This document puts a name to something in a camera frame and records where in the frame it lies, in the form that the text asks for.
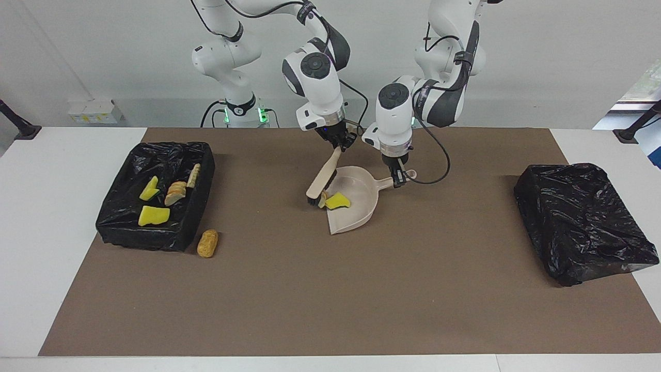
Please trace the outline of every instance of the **brush handle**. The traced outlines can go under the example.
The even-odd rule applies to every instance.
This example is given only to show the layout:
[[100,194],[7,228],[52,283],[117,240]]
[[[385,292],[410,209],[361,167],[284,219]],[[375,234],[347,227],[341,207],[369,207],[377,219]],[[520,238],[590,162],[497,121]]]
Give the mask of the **brush handle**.
[[337,162],[340,159],[340,155],[342,155],[342,149],[338,146],[335,148],[335,151],[333,151],[330,159],[321,168],[321,171],[319,171],[315,180],[312,181],[312,185],[310,185],[310,188],[305,193],[307,197],[310,199],[316,199],[321,195],[321,191],[324,191],[326,184],[329,182],[332,174],[337,168]]

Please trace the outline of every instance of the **black trash bag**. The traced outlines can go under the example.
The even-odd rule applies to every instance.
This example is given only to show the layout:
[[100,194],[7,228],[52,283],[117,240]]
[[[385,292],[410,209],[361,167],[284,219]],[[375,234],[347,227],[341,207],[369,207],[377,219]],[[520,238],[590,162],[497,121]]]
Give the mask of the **black trash bag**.
[[514,194],[537,255],[565,287],[659,263],[654,244],[594,164],[531,165]]
[[[165,208],[167,189],[175,181],[188,181],[190,171],[200,164],[194,189],[170,206],[168,222],[137,225],[142,206]],[[174,142],[138,144],[128,154],[101,206],[97,230],[104,243],[127,248],[183,252],[192,243],[209,199],[215,163],[209,144]],[[157,176],[161,191],[150,201],[139,196],[149,180]]]

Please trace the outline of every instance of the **beige dustpan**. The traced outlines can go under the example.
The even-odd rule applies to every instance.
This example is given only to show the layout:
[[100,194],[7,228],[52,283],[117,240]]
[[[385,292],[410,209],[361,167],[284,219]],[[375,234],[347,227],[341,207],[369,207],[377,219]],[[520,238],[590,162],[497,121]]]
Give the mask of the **beige dustpan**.
[[[411,178],[417,176],[413,170],[409,170],[407,173]],[[392,178],[377,181],[366,169],[360,167],[338,168],[337,175],[327,191],[329,195],[342,193],[351,201],[351,207],[327,211],[330,234],[351,231],[366,224],[379,202],[379,191],[392,186]]]

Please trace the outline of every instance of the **black plastic bag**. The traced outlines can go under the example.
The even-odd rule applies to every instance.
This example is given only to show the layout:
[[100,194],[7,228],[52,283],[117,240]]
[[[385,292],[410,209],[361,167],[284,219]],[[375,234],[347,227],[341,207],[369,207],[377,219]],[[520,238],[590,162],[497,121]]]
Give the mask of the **black plastic bag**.
[[[187,189],[186,197],[169,207],[169,221],[158,226],[138,226],[142,206],[164,208],[167,189],[175,181],[188,181],[196,163],[200,164],[196,186]],[[214,156],[204,142],[138,144],[128,154],[98,214],[97,230],[103,242],[183,252],[200,225],[214,171]],[[140,193],[153,176],[159,178],[157,188],[161,192],[150,201],[142,201]]]
[[654,244],[594,164],[531,165],[514,194],[537,255],[561,285],[659,263]]

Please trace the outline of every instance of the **brown mat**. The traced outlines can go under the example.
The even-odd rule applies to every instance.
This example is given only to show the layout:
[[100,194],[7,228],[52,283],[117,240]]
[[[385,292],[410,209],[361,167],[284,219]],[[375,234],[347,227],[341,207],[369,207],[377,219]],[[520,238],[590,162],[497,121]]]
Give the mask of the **brown mat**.
[[[200,231],[213,259],[96,239],[40,355],[382,355],[661,352],[661,325],[631,275],[555,285],[525,233],[512,187],[531,163],[565,163],[548,130],[436,131],[446,182],[385,191],[372,220],[330,236],[305,190],[331,147],[298,130],[149,129],[206,141],[214,189]],[[421,179],[444,167],[415,134]],[[357,143],[341,165],[377,178]]]

